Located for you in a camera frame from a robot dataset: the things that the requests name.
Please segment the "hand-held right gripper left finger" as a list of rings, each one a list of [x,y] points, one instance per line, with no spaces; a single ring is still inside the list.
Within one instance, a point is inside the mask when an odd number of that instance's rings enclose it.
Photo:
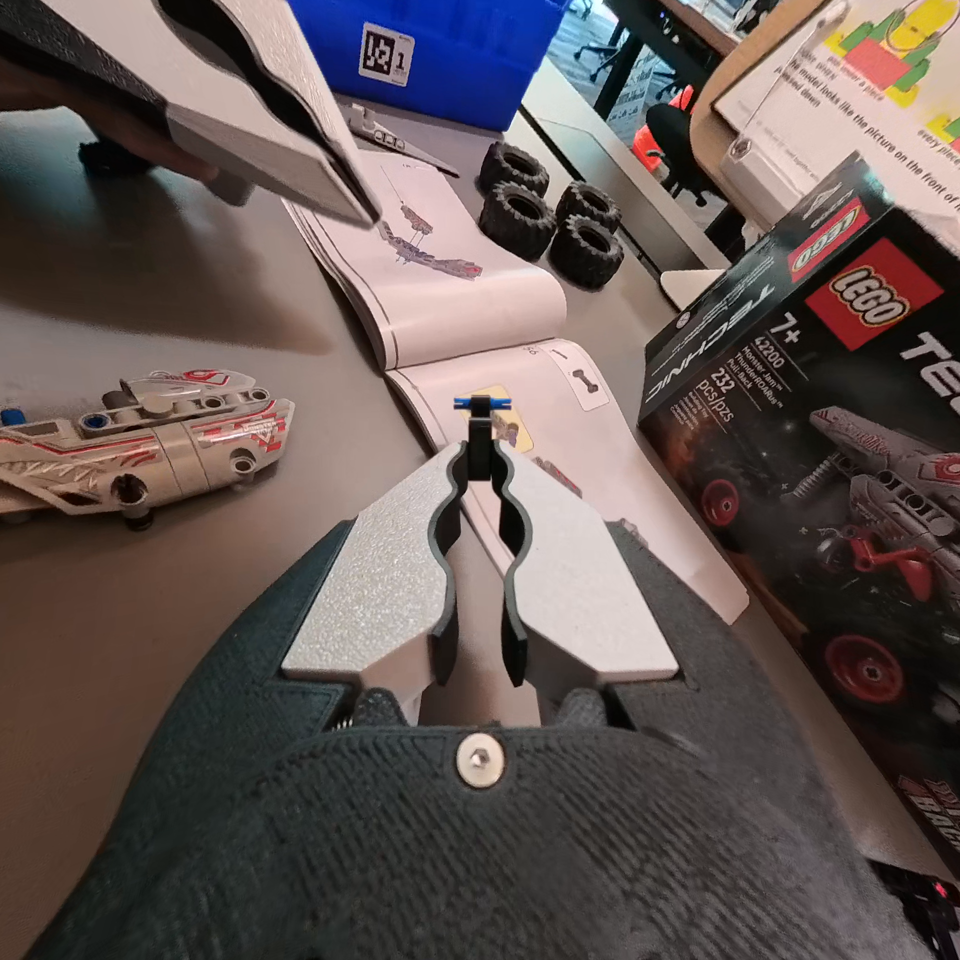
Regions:
[[[387,690],[418,724],[424,691],[457,660],[448,554],[462,532],[467,448],[451,443],[357,515],[282,660],[285,679]]]

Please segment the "black office chair base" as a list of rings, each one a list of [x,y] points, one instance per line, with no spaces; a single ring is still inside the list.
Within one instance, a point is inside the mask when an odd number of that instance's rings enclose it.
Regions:
[[[563,20],[569,43],[569,77],[584,96],[594,101],[614,65],[607,64],[630,39],[629,32],[604,2],[572,2]]]

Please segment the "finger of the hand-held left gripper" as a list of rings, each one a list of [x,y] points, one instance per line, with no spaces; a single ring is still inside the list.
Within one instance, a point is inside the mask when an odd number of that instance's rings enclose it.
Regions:
[[[265,154],[244,157],[260,183],[343,222],[378,222],[380,203],[359,150],[287,2],[161,2],[163,17],[195,52],[231,72],[269,118],[205,121],[209,131]]]
[[[376,193],[288,2],[45,5],[162,99],[179,147],[342,222],[377,224]]]

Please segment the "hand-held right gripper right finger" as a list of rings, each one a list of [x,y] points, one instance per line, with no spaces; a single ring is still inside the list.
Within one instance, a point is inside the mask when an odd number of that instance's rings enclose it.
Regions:
[[[503,662],[535,691],[540,724],[574,690],[676,679],[678,659],[601,514],[500,440],[490,485],[510,552]]]

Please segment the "black toy tire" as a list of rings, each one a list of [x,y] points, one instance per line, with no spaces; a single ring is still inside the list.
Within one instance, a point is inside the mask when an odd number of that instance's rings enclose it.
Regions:
[[[511,181],[490,188],[477,223],[488,239],[528,262],[540,260],[557,232],[556,215],[544,199]]]
[[[562,192],[556,206],[557,225],[571,217],[583,217],[615,234],[621,224],[622,213],[617,202],[604,190],[582,181],[572,181]]]
[[[548,259],[560,277],[586,291],[603,289],[625,258],[617,237],[600,222],[580,214],[558,223]]]
[[[503,141],[495,141],[486,150],[476,186],[486,196],[501,183],[522,186],[544,198],[549,186],[549,174],[544,164],[527,151]]]

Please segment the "silver red toy brick model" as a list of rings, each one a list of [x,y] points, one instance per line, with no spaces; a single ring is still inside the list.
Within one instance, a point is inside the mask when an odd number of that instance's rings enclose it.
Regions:
[[[216,367],[121,379],[99,407],[72,416],[3,403],[1,520],[112,514],[147,530],[159,508],[267,476],[295,414],[293,400]]]

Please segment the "orange vest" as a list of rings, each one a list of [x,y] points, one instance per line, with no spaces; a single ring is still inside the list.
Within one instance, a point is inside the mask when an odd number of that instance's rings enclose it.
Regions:
[[[695,94],[695,86],[688,84],[669,101],[656,101],[647,108],[630,150],[649,173],[670,169],[671,162],[692,156],[690,114]]]

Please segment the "white sign holder base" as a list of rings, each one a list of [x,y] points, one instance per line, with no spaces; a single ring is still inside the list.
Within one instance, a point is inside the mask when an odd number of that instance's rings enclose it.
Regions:
[[[733,139],[719,171],[741,202],[745,216],[765,230],[793,210],[819,182],[816,174],[781,151],[769,152],[744,134]]]

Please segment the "black office chair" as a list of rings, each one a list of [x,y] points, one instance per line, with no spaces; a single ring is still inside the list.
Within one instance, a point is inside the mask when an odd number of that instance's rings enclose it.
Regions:
[[[667,167],[663,188],[673,198],[683,191],[690,192],[700,208],[707,203],[705,193],[726,201],[726,196],[701,169],[693,154],[690,124],[691,114],[678,106],[661,102],[647,111],[646,125]]]

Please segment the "grey wedge brick panel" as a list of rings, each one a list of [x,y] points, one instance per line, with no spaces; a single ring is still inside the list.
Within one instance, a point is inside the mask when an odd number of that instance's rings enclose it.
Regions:
[[[365,105],[353,102],[349,107],[346,122],[355,138],[408,159],[429,164],[453,178],[460,178],[460,173],[456,168],[393,133],[380,123],[375,112]]]

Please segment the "blue plastic bin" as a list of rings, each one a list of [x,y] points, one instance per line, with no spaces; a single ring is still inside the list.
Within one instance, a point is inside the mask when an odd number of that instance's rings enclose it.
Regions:
[[[330,89],[506,131],[569,1],[291,1]]]

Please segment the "white curved stand foot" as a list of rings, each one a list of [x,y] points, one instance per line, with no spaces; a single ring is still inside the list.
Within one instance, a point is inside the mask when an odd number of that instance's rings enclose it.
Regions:
[[[659,289],[678,311],[694,304],[726,270],[689,269],[665,270],[658,278]]]

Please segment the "printed instruction sign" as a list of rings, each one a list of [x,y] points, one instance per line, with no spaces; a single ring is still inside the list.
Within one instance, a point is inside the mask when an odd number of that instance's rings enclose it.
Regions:
[[[897,205],[957,235],[958,43],[957,1],[827,2],[713,102],[726,150],[744,135],[817,185],[856,154]]]

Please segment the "black toy truck box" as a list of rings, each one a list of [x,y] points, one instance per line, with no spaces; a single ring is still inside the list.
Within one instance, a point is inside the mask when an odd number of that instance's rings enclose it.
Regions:
[[[958,294],[853,152],[648,343],[638,414],[955,878]]]

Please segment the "black brick beam blue pin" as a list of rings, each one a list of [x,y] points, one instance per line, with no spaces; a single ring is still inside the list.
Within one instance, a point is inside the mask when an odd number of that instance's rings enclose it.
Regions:
[[[467,412],[466,477],[469,482],[491,480],[494,450],[494,414],[512,410],[510,397],[474,393],[455,397],[453,408]]]

